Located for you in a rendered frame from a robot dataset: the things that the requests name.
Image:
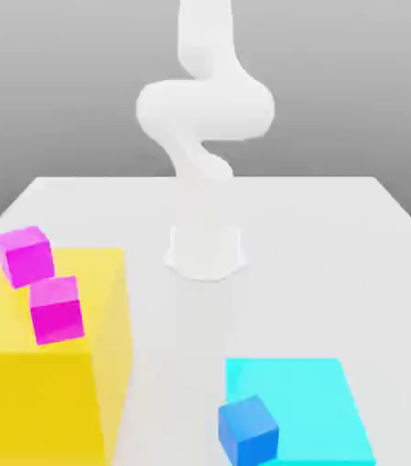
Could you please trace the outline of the small magenta cube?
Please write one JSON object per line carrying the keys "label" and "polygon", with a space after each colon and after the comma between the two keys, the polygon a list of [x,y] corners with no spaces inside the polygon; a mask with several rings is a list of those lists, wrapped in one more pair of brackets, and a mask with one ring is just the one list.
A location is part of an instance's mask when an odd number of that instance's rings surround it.
{"label": "small magenta cube", "polygon": [[50,241],[37,226],[0,234],[0,265],[13,289],[55,275]]}
{"label": "small magenta cube", "polygon": [[38,345],[85,335],[76,276],[52,277],[32,283],[29,307]]}

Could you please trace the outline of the small blue cube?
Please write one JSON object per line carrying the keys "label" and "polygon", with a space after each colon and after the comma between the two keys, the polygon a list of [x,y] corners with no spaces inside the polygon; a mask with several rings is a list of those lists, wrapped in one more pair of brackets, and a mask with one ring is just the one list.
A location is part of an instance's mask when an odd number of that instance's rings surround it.
{"label": "small blue cube", "polygon": [[218,409],[218,439],[232,466],[258,466],[276,458],[279,427],[254,395]]}

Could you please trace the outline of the large cyan box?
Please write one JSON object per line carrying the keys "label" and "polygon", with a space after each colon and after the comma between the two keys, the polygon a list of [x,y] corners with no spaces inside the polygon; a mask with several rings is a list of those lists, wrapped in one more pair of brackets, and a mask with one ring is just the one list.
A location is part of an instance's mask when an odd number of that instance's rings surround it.
{"label": "large cyan box", "polygon": [[226,400],[252,395],[279,427],[266,466],[376,466],[339,360],[228,358]]}

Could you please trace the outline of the large yellow box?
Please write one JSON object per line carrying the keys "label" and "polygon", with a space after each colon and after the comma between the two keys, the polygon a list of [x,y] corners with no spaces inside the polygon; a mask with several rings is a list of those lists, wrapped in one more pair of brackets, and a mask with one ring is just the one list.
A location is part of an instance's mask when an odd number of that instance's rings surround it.
{"label": "large yellow box", "polygon": [[111,466],[133,359],[125,254],[54,257],[57,273],[78,281],[81,339],[38,345],[29,292],[0,267],[0,466]]}

